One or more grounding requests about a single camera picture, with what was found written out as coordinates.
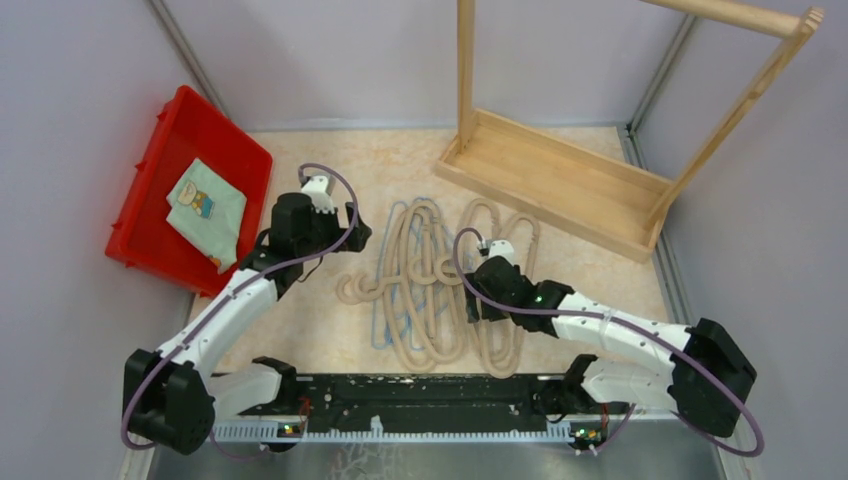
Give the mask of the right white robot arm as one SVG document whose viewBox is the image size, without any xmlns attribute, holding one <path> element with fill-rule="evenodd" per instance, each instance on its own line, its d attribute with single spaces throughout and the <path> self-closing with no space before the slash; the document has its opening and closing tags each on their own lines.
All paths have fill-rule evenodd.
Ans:
<svg viewBox="0 0 848 480">
<path fill-rule="evenodd" d="M 757 372 L 729 332 L 702 318 L 664 323 L 603 305 L 553 280 L 532 282 L 503 257 L 487 259 L 463 279 L 485 317 L 510 318 L 529 331 L 590 344 L 606 357 L 582 355 L 567 373 L 563 398 L 576 412 L 627 402 L 666 409 L 688 425 L 728 438 Z"/>
</svg>

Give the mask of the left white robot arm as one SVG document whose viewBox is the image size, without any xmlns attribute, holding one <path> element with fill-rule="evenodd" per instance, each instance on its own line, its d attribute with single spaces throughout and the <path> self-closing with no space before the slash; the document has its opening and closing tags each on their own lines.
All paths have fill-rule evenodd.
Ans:
<svg viewBox="0 0 848 480">
<path fill-rule="evenodd" d="M 126 360 L 120 435 L 125 446 L 165 446 L 188 455 L 207 441 L 215 422 L 258 405 L 277 414 L 292 411 L 298 384 L 288 365 L 260 360 L 223 376 L 214 370 L 224 354 L 300 279 L 304 263 L 332 253 L 360 252 L 371 234 L 359 200 L 338 210 L 324 191 L 280 195 L 271 225 L 223 290 L 188 326 L 154 351 L 138 349 Z"/>
</svg>

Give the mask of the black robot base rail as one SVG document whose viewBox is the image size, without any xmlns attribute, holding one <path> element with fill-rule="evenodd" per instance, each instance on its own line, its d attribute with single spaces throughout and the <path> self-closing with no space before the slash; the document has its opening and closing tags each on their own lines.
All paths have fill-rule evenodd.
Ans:
<svg viewBox="0 0 848 480">
<path fill-rule="evenodd" d="M 539 433 L 578 415 L 624 414 L 623 402 L 602 405 L 571 392 L 561 374 L 368 375 L 298 374 L 278 396 L 247 416 L 290 416 L 309 433 Z"/>
</svg>

